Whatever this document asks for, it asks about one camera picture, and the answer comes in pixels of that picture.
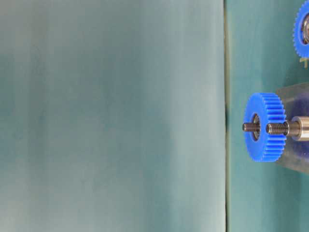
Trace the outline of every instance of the blue gear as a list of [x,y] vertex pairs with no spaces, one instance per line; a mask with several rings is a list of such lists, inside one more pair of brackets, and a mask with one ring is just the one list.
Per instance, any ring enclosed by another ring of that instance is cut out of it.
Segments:
[[254,93],[248,100],[244,123],[260,119],[260,136],[256,141],[252,132],[244,132],[250,157],[256,162],[275,162],[283,153],[286,136],[266,133],[268,123],[284,123],[286,115],[280,98],[274,93]]
[[302,58],[309,58],[309,44],[303,42],[303,32],[301,31],[303,21],[309,14],[309,0],[299,8],[293,29],[293,41],[297,54]]

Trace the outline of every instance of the threaded rod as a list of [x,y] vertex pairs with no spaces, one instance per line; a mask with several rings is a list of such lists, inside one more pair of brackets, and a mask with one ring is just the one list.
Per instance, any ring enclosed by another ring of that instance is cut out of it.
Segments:
[[259,132],[260,131],[260,124],[247,122],[242,125],[242,130],[244,132]]
[[287,134],[289,132],[289,126],[287,123],[268,123],[266,126],[266,132],[268,134]]

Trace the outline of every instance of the teal backdrop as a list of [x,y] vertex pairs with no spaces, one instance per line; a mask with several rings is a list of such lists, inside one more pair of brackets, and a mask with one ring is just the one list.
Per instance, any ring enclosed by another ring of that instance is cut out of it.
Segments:
[[0,231],[225,231],[223,2],[0,1]]
[[228,231],[305,232],[309,176],[250,160],[241,125],[249,96],[309,81],[293,47],[303,0],[225,0]]

